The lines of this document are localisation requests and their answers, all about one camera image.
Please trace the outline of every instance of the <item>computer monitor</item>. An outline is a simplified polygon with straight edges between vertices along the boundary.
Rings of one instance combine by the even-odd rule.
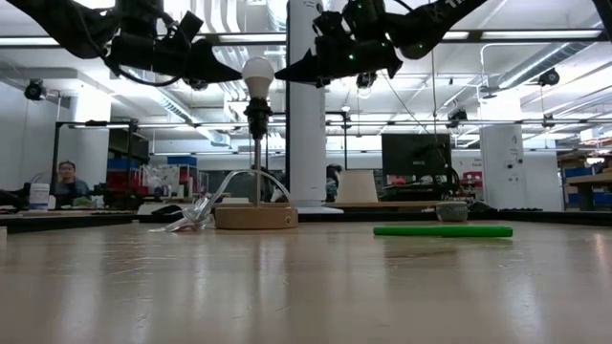
[[[382,173],[385,176],[448,176],[450,135],[383,134]]]

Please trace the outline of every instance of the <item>workbench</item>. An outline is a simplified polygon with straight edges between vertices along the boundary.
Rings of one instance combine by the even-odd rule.
[[[377,223],[9,235],[1,343],[611,343],[612,231],[374,237]]]
[[[593,187],[612,186],[612,173],[568,178],[566,183],[578,189],[580,211],[594,211]]]

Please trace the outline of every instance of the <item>clear plastic object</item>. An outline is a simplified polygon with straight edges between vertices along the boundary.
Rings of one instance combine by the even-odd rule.
[[[171,225],[165,226],[163,229],[157,230],[157,231],[165,231],[168,233],[184,231],[187,229],[191,229],[193,231],[199,231],[207,227],[213,226],[214,221],[210,214],[210,211],[212,210],[212,206],[215,204],[215,202],[219,199],[219,197],[221,197],[223,192],[226,190],[226,188],[230,184],[231,179],[239,174],[244,174],[244,173],[259,174],[262,177],[266,177],[269,180],[273,181],[276,184],[276,186],[278,186],[278,188],[282,191],[285,197],[287,197],[287,202],[289,203],[289,205],[293,207],[293,202],[291,200],[291,196],[289,195],[289,191],[275,177],[271,176],[268,173],[257,171],[257,170],[250,170],[250,169],[237,170],[237,171],[233,171],[228,174],[228,176],[221,183],[221,186],[219,187],[217,192],[215,192],[214,195],[212,195],[210,199],[206,196],[199,199],[193,207],[188,207],[188,208],[183,209],[183,219]]]

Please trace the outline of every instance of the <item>white pillar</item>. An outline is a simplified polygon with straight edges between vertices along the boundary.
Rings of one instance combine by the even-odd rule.
[[[80,93],[71,99],[70,117],[63,120],[86,122],[110,118],[110,96],[100,91],[91,91]],[[106,183],[108,130],[64,127],[60,133],[57,163],[73,161],[76,164],[76,176],[87,182],[90,188]]]
[[[289,0],[288,64],[302,59],[314,48],[317,5],[322,6],[321,0]],[[320,207],[326,195],[324,89],[292,82],[289,100],[291,194],[298,209]]]
[[[487,99],[480,110],[483,119],[522,117],[519,97]],[[522,127],[499,125],[482,128],[480,151],[485,202],[497,209],[528,207]]]

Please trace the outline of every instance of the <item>person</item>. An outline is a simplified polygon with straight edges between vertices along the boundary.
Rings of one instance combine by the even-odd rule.
[[[327,197],[325,199],[325,203],[333,203],[336,201],[336,197],[338,196],[338,188],[340,186],[340,173],[342,173],[342,166],[335,163],[327,166],[327,183],[325,184]]]
[[[58,167],[59,181],[55,185],[57,206],[72,205],[75,199],[85,197],[90,199],[89,185],[77,178],[77,165],[72,161],[64,161]]]

